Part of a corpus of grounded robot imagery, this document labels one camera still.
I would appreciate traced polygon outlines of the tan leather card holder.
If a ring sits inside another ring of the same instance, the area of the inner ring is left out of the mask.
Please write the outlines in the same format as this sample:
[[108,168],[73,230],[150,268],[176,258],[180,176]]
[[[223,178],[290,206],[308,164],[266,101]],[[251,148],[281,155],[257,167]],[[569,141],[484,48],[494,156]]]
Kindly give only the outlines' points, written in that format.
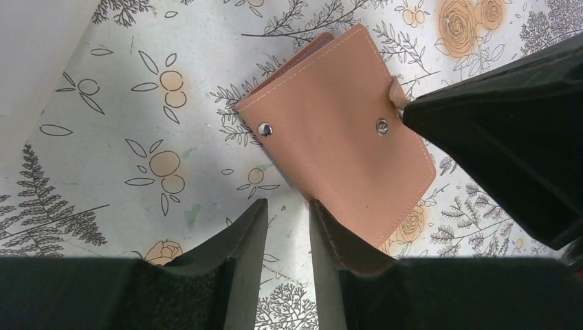
[[369,32],[325,32],[236,105],[307,200],[381,246],[436,176],[422,138],[389,97],[393,79]]

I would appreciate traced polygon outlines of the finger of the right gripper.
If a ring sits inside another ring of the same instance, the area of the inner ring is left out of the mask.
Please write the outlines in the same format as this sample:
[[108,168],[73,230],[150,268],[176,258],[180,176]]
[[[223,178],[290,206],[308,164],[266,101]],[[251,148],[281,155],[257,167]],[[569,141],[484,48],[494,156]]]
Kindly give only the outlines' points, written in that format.
[[581,34],[420,96],[403,121],[537,241],[582,236]]

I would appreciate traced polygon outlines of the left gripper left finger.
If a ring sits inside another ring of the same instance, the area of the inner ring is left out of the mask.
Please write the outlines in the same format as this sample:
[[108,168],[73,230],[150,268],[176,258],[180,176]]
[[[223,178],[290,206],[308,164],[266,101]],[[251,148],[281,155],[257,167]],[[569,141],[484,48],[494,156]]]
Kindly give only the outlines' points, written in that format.
[[2,329],[253,329],[268,220],[258,199],[160,266],[137,258],[1,259]]

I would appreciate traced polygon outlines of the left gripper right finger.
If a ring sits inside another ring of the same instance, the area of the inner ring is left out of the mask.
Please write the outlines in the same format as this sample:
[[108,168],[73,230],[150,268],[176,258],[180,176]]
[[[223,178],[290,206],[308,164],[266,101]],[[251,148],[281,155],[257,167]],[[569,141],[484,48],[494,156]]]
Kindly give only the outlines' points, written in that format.
[[321,329],[582,328],[582,278],[555,259],[396,260],[317,200],[309,231]]

